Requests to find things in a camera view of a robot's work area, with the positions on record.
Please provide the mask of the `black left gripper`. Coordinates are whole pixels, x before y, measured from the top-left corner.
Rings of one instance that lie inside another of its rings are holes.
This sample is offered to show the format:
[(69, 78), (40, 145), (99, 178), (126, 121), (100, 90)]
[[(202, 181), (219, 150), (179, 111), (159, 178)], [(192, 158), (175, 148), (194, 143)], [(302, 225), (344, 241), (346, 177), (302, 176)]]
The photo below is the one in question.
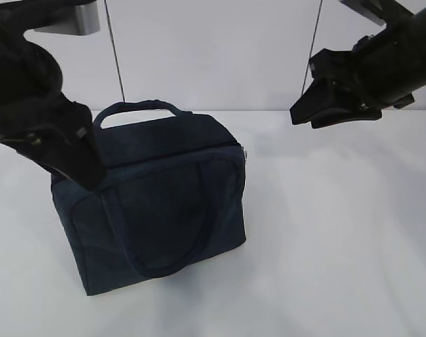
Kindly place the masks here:
[(63, 75), (44, 48), (0, 41), (0, 143), (87, 190), (105, 178), (90, 109), (62, 92)]

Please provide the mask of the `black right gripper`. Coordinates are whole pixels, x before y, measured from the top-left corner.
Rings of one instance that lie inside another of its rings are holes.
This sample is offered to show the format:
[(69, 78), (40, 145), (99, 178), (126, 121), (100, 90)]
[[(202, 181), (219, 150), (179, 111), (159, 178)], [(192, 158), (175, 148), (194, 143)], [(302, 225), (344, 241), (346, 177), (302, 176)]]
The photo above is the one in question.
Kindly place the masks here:
[(376, 121), (387, 107), (415, 102), (415, 44), (409, 34), (364, 37), (351, 51), (325, 48), (309, 65), (313, 83), (290, 108), (293, 125)]

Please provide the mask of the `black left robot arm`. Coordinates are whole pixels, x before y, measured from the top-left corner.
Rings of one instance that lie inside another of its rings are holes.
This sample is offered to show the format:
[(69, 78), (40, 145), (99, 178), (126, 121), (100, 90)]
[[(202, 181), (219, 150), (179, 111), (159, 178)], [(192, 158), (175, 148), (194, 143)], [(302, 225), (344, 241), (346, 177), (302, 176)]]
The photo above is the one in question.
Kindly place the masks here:
[(106, 176), (90, 109), (62, 92), (57, 60), (25, 38), (34, 30), (87, 36), (100, 30), (96, 1), (0, 4), (0, 144), (87, 190)]

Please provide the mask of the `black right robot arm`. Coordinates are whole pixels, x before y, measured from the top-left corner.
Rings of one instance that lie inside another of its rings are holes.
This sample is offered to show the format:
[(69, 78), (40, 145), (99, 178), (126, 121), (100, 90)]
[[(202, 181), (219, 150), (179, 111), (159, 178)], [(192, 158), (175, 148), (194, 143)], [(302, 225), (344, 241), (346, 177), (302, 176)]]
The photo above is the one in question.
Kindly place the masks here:
[(384, 30), (309, 59), (313, 81), (290, 108), (294, 125), (376, 121), (383, 109), (414, 103), (413, 92), (426, 86), (426, 7), (414, 14), (397, 1), (344, 4)]

